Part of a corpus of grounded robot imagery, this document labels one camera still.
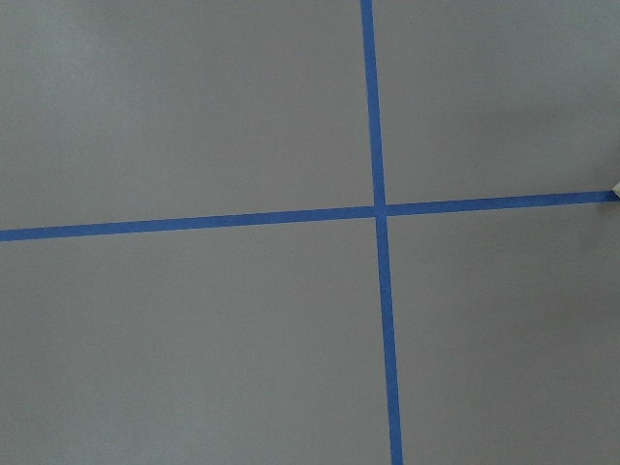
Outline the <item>vertical blue tape strip left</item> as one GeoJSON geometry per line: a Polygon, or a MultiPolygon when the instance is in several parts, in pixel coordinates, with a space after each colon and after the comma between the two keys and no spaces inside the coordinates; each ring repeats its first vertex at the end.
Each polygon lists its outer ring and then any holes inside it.
{"type": "Polygon", "coordinates": [[[360,13],[370,138],[378,279],[381,301],[390,462],[392,464],[402,464],[404,462],[404,456],[402,449],[396,338],[388,241],[387,197],[373,4],[370,1],[362,1],[360,3],[360,13]]]}

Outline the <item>long horizontal blue tape strip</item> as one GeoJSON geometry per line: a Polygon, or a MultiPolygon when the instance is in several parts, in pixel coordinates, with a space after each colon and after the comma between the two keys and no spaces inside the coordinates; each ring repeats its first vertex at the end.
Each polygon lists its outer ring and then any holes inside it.
{"type": "Polygon", "coordinates": [[[16,242],[83,236],[133,233],[162,233],[259,225],[280,225],[338,220],[375,219],[379,216],[414,216],[452,212],[535,208],[618,201],[619,197],[613,191],[592,191],[470,200],[407,202],[387,204],[382,207],[370,205],[350,206],[309,210],[244,213],[189,218],[170,218],[144,221],[12,229],[1,231],[1,240],[3,242],[16,242]]]}

